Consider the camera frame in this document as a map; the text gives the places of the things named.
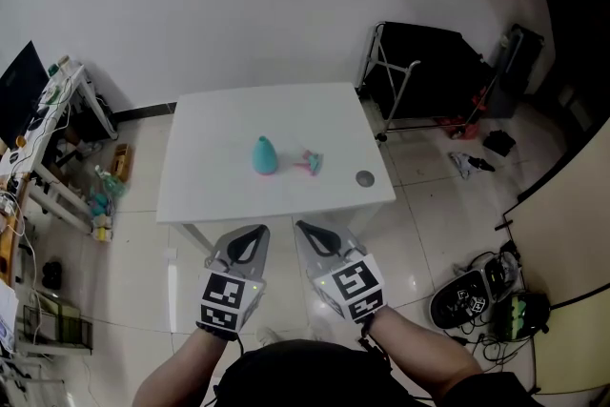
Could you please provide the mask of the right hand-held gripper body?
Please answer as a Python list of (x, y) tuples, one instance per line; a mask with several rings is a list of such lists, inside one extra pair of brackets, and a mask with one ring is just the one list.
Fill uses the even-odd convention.
[(386, 305), (381, 271), (349, 229), (299, 219), (295, 237), (314, 291), (342, 318), (361, 324)]

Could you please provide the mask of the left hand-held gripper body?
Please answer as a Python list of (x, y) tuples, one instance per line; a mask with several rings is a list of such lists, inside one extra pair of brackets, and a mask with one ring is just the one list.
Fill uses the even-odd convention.
[(232, 263), (227, 246), (236, 230), (222, 235), (206, 259), (199, 283), (199, 318), (196, 325), (212, 332), (238, 332), (257, 308), (265, 291), (263, 272), (271, 233), (263, 226), (262, 237), (254, 258), (246, 264)]

